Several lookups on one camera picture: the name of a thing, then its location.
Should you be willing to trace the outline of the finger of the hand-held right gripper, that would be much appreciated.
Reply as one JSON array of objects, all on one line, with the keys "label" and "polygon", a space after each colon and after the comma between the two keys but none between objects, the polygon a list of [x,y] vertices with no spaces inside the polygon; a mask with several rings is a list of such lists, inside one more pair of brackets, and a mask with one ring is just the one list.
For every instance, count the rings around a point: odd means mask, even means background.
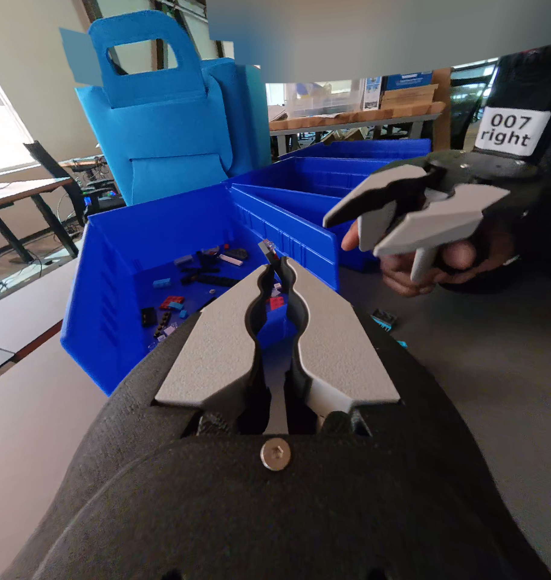
[{"label": "finger of the hand-held right gripper", "polygon": [[404,164],[375,172],[324,215],[323,228],[355,221],[359,250],[374,250],[398,220],[422,209],[430,185],[433,169],[422,166]]},{"label": "finger of the hand-held right gripper", "polygon": [[467,239],[483,219],[483,211],[509,195],[493,185],[461,184],[453,195],[430,201],[427,207],[405,215],[373,249],[375,257],[415,252],[412,281],[421,281],[433,267],[439,247]]}]

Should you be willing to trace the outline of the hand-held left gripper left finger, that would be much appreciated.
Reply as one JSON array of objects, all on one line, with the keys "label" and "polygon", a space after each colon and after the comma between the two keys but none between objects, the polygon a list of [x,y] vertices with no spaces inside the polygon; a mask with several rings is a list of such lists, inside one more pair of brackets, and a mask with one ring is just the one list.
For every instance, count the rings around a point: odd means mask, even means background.
[{"label": "hand-held left gripper left finger", "polygon": [[155,401],[193,408],[251,408],[268,397],[257,335],[273,269],[261,265],[199,315]]}]

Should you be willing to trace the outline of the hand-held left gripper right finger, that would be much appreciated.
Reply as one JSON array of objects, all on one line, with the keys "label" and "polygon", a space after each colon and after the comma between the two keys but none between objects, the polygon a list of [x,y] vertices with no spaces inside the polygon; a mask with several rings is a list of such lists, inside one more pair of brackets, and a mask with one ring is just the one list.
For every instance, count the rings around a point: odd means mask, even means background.
[{"label": "hand-held left gripper right finger", "polygon": [[288,319],[296,327],[292,401],[309,428],[334,412],[396,404],[401,397],[352,305],[290,257],[280,260]]}]

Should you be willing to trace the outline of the red and teal brick assembly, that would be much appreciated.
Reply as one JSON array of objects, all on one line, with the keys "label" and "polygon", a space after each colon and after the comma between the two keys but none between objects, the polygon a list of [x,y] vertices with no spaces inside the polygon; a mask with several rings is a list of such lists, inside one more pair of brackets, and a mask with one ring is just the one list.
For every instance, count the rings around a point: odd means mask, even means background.
[{"label": "red and teal brick assembly", "polygon": [[276,250],[275,245],[267,239],[264,239],[258,243],[259,249],[265,256],[271,271],[280,279],[284,279],[286,261],[284,257],[280,257]]}]

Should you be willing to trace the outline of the person's right forearm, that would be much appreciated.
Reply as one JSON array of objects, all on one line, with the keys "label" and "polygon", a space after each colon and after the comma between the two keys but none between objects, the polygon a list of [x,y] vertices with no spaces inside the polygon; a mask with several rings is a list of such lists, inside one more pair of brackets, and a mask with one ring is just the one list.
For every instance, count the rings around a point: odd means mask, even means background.
[{"label": "person's right forearm", "polygon": [[543,274],[551,280],[551,145],[540,167],[545,185],[537,200],[520,220],[512,225],[502,224],[511,233],[515,251],[515,257],[505,263],[515,273],[508,287],[529,272]]}]

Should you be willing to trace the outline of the blue plastic bin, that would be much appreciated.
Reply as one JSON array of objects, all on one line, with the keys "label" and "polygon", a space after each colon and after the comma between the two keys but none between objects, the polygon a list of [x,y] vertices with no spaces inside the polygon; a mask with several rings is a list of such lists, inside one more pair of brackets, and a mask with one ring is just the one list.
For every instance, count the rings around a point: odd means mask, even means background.
[{"label": "blue plastic bin", "polygon": [[220,260],[217,277],[243,279],[267,261],[262,240],[337,291],[339,242],[321,227],[338,197],[256,185],[214,185],[93,216],[62,325],[63,348],[105,393],[154,345],[142,310],[169,296],[185,299],[187,317],[227,288],[195,281],[175,261],[228,244],[248,253],[243,265]]},{"label": "blue plastic bin", "polygon": [[351,221],[323,228],[324,215],[388,161],[292,157],[224,182],[243,225],[334,290],[339,266],[363,271],[370,253],[344,251]]},{"label": "blue plastic bin", "polygon": [[279,157],[289,158],[344,158],[397,161],[423,157],[432,151],[430,139],[359,140],[316,143]]}]

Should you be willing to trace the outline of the black mesh office chair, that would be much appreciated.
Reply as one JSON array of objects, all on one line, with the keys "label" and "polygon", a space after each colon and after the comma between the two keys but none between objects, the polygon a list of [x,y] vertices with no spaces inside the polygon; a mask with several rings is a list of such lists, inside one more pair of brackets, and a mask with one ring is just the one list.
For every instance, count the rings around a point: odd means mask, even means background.
[{"label": "black mesh office chair", "polygon": [[453,67],[451,70],[451,149],[463,149],[469,126],[488,98],[498,59]]}]

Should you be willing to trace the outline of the cardboard sheet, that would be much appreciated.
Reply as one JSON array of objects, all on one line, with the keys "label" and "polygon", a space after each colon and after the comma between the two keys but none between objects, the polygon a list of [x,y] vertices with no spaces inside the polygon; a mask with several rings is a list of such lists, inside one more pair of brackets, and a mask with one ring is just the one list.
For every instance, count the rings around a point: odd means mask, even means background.
[{"label": "cardboard sheet", "polygon": [[433,83],[438,84],[434,92],[434,100],[444,105],[439,117],[433,121],[433,151],[445,151],[451,148],[451,72],[452,67],[433,71]]}]

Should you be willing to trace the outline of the wooden table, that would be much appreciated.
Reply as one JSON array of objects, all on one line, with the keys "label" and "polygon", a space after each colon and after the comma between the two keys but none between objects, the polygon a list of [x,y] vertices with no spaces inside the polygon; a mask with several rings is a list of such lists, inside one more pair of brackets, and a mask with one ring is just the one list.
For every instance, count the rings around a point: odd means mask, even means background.
[{"label": "wooden table", "polygon": [[411,124],[410,137],[418,139],[424,123],[438,119],[445,108],[445,103],[434,101],[429,105],[414,105],[389,110],[367,110],[343,112],[328,116],[288,118],[286,120],[271,121],[269,123],[270,136],[277,138],[278,156],[286,154],[286,136],[294,134]]}]

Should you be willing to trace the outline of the pile of loose toy bricks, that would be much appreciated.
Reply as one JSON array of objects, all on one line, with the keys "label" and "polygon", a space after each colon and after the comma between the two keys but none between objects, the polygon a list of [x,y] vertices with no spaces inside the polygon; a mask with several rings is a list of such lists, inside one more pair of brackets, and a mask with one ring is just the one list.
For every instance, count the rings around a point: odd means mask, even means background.
[{"label": "pile of loose toy bricks", "polygon": [[218,300],[256,267],[267,265],[259,250],[248,257],[203,251],[172,260],[136,276],[138,312],[146,325],[142,338],[146,353],[153,351],[192,315]]}]

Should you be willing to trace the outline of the wooden box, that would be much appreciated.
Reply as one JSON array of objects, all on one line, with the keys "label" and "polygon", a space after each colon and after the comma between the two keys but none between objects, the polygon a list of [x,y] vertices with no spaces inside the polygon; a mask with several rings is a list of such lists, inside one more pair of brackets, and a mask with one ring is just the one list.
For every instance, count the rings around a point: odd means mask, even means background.
[{"label": "wooden box", "polygon": [[382,94],[380,110],[431,105],[439,84],[429,84],[411,88],[385,91]]}]

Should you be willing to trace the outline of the small printed card box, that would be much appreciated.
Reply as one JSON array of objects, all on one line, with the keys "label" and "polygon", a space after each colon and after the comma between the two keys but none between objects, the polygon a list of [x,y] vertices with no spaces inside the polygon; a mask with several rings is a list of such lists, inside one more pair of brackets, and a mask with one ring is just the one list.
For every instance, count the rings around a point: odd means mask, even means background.
[{"label": "small printed card box", "polygon": [[382,81],[382,76],[368,77],[365,79],[361,107],[363,111],[378,110],[380,108]]}]

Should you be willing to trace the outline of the clear plastic drawer organiser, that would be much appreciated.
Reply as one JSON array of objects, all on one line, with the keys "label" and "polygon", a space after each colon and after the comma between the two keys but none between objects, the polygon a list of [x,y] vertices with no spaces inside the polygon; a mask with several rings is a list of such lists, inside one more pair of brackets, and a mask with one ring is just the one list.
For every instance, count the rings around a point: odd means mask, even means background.
[{"label": "clear plastic drawer organiser", "polygon": [[365,79],[285,83],[285,109],[289,118],[336,115],[359,111]]}]

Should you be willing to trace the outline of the robot station table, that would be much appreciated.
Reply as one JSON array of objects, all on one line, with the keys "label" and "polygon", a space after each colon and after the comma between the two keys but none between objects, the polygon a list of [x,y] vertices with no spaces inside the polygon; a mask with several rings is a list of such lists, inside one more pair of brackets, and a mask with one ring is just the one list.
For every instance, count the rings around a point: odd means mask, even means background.
[{"label": "robot station table", "polygon": [[[67,233],[58,216],[54,214],[48,204],[42,198],[42,194],[74,184],[72,178],[50,178],[39,180],[17,181],[12,183],[0,183],[0,209],[7,208],[22,199],[32,199],[39,213],[46,221],[50,230],[57,236],[63,247],[72,258],[78,256],[79,250]],[[26,250],[20,239],[9,229],[0,217],[0,234],[8,242],[10,248],[15,251],[25,264],[34,262],[34,257]]]}]

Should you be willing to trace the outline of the window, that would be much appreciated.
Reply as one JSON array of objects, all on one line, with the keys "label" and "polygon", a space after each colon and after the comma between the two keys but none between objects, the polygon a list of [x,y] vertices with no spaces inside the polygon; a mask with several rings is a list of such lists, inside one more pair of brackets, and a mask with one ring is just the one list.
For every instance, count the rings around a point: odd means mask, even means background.
[{"label": "window", "polygon": [[36,162],[25,148],[33,141],[0,85],[0,173],[24,169]]}]

